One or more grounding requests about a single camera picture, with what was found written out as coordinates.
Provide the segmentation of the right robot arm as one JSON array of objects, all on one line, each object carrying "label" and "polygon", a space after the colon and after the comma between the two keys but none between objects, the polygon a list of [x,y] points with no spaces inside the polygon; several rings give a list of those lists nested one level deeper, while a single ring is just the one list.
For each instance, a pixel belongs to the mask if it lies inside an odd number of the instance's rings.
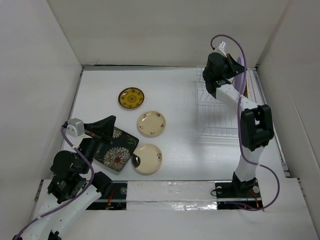
[{"label": "right robot arm", "polygon": [[230,54],[212,52],[202,72],[208,93],[237,113],[241,154],[230,185],[222,188],[223,193],[230,192],[237,197],[254,186],[260,156],[274,137],[271,108],[249,100],[229,81],[238,75],[244,76],[245,71]]}]

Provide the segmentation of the purple round plate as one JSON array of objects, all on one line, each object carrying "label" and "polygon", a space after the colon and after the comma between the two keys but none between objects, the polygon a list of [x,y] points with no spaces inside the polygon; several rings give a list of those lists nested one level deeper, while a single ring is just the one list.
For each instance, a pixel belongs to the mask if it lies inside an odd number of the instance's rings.
[{"label": "purple round plate", "polygon": [[245,92],[245,88],[247,84],[247,79],[245,77],[246,74],[247,72],[244,71],[243,73],[235,76],[232,81],[232,85],[234,86],[234,88],[242,95]]}]

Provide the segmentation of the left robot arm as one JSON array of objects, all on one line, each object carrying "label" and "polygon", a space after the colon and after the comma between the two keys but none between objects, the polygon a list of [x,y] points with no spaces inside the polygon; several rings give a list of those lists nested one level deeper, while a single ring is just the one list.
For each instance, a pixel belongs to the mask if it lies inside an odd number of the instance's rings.
[{"label": "left robot arm", "polygon": [[116,117],[84,123],[67,120],[61,134],[71,151],[58,152],[50,168],[53,178],[47,188],[38,216],[31,220],[15,240],[60,240],[78,217],[99,198],[107,198],[113,181],[95,172],[94,156],[102,145],[112,142]]}]

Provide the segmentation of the black floral square plate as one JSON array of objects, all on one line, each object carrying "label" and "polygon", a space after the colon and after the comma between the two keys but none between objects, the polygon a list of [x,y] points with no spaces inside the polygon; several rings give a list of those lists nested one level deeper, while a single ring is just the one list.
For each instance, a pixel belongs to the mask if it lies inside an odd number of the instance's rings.
[{"label": "black floral square plate", "polygon": [[120,172],[132,157],[138,143],[137,137],[114,127],[110,144],[100,144],[94,159],[104,166]]}]

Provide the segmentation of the yellow woven square plate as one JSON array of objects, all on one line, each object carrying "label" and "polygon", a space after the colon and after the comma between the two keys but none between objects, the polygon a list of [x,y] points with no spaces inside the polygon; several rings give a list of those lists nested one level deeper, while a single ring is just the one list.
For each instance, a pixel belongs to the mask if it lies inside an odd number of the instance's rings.
[{"label": "yellow woven square plate", "polygon": [[244,90],[244,96],[246,96],[248,99],[250,98],[250,83],[251,83],[251,75],[250,71],[246,71],[246,86]]}]

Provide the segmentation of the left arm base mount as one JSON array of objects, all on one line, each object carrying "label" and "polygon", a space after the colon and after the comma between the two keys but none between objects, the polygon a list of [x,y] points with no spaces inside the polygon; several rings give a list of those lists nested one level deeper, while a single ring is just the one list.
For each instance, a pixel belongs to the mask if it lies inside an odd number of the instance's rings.
[{"label": "left arm base mount", "polygon": [[106,196],[100,197],[93,202],[86,210],[97,211],[117,211],[127,209],[127,181],[114,181],[111,185],[110,192]]}]

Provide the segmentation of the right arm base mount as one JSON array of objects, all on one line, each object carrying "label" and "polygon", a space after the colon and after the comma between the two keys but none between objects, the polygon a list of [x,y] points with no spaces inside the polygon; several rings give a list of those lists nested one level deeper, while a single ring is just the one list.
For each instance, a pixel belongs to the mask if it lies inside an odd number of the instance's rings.
[{"label": "right arm base mount", "polygon": [[215,197],[218,210],[255,210],[264,206],[259,192],[252,188],[237,190],[231,181],[215,182],[210,194]]}]

